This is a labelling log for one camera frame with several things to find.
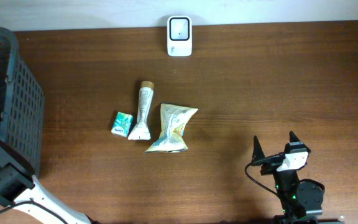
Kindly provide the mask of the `yellow white wipes bag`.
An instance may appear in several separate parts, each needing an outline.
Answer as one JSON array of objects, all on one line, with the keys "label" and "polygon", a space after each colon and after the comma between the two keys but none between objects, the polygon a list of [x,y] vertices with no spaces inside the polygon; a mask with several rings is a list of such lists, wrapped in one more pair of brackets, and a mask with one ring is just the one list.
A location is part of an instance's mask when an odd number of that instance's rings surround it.
[{"label": "yellow white wipes bag", "polygon": [[185,127],[198,108],[162,103],[160,107],[161,133],[145,151],[176,153],[188,150],[183,140]]}]

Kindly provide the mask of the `green tissue pack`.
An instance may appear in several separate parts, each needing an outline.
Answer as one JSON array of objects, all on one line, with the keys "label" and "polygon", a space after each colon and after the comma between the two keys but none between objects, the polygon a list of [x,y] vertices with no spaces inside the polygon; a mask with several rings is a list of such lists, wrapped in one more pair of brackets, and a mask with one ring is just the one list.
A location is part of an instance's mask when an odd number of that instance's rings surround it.
[{"label": "green tissue pack", "polygon": [[132,121],[133,115],[118,112],[114,120],[111,133],[125,138],[128,137]]}]

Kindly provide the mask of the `white tube brown cap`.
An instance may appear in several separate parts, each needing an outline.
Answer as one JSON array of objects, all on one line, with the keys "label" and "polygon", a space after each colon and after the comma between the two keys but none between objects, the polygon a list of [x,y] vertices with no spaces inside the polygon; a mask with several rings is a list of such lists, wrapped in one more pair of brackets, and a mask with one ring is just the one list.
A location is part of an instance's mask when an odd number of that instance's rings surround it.
[{"label": "white tube brown cap", "polygon": [[128,140],[150,140],[151,135],[147,124],[152,99],[154,95],[154,84],[143,81],[140,84],[139,103],[137,110],[137,122],[128,136]]}]

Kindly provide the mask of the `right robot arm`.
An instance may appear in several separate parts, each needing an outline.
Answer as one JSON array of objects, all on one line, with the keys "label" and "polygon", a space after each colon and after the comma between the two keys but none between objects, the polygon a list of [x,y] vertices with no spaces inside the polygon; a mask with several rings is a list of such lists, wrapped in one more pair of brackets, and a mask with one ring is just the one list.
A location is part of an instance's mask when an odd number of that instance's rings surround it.
[{"label": "right robot arm", "polygon": [[251,179],[280,200],[283,215],[274,216],[274,223],[318,223],[317,216],[323,213],[325,186],[315,180],[298,177],[298,171],[307,165],[310,153],[311,149],[292,131],[284,151],[268,157],[264,155],[258,138],[254,137],[252,159],[247,167],[260,167],[261,175],[272,175],[274,178],[274,190]]}]

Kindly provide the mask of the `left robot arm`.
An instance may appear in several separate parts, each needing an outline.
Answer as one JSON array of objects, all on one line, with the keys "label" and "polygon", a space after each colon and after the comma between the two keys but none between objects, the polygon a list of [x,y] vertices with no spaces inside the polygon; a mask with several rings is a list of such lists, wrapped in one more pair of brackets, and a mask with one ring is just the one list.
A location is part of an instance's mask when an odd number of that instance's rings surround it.
[{"label": "left robot arm", "polygon": [[12,209],[42,223],[97,223],[51,194],[39,182],[31,164],[0,140],[0,215]]}]

